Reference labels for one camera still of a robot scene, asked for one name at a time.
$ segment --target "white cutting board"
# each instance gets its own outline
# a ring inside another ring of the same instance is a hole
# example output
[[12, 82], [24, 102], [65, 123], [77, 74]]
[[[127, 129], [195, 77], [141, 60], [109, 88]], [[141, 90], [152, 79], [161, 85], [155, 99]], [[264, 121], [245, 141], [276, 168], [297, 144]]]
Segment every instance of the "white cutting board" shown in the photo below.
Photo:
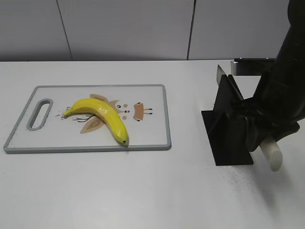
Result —
[[[91, 94], [116, 108], [128, 130], [128, 147], [121, 146], [97, 117], [86, 120], [89, 114], [75, 114], [62, 119], [68, 107], [80, 99], [90, 98]], [[29, 119], [38, 102], [44, 99], [53, 101], [46, 121], [41, 128], [29, 130]], [[89, 85], [36, 87], [4, 150], [7, 153], [49, 153], [166, 150], [170, 147], [164, 85]]]

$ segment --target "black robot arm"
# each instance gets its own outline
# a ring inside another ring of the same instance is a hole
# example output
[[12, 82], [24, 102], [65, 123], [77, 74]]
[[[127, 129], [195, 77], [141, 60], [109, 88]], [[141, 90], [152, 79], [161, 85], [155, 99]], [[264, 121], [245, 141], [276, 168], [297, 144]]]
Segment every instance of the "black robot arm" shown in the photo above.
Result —
[[234, 78], [218, 71], [214, 109], [202, 111], [216, 165], [252, 164], [249, 151], [297, 132], [305, 118], [305, 0], [290, 0], [288, 18], [280, 52], [252, 98], [244, 100]]

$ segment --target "printed cartoon face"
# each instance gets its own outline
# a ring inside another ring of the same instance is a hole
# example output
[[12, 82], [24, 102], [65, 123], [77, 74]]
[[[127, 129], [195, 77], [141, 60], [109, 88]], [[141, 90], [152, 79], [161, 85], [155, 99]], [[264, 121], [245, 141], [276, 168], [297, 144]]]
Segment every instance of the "printed cartoon face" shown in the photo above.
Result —
[[[122, 117], [122, 120], [126, 120], [128, 114], [131, 113], [128, 104], [121, 104], [119, 102], [120, 100], [108, 101], [106, 97], [98, 94], [91, 94], [90, 98], [99, 99], [109, 104], [116, 111], [116, 113]], [[151, 112], [149, 113], [146, 112], [147, 110], [151, 111], [152, 109], [151, 108], [144, 109], [143, 103], [138, 102], [133, 107], [134, 107], [133, 119], [138, 122], [144, 119], [144, 114], [152, 115]], [[99, 119], [95, 115], [88, 115], [87, 118], [76, 118], [74, 120], [78, 122], [86, 122], [85, 126], [81, 130], [81, 134], [85, 134], [97, 130], [105, 124], [101, 119]]]

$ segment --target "banana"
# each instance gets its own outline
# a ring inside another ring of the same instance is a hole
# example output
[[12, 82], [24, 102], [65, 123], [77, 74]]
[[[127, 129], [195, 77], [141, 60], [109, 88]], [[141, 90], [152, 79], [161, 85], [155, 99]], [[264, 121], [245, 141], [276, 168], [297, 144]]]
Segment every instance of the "banana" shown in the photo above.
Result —
[[75, 113], [92, 113], [99, 117], [110, 129], [113, 137], [122, 145], [128, 146], [129, 137], [124, 123], [116, 111], [107, 103], [98, 99], [81, 99], [71, 109], [63, 113], [63, 117]]

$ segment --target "table surface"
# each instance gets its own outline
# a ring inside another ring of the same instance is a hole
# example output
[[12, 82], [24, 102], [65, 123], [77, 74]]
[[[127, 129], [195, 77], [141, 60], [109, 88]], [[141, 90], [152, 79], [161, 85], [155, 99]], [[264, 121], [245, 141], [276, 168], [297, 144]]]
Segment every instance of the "table surface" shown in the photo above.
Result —
[[[260, 149], [252, 166], [216, 167], [201, 110], [212, 109], [216, 68], [230, 61], [1, 62], [0, 145], [37, 85], [166, 87], [168, 151], [7, 155], [0, 152], [1, 229], [297, 229], [305, 224], [305, 122], [278, 142], [272, 172]], [[256, 76], [237, 76], [245, 97]]]

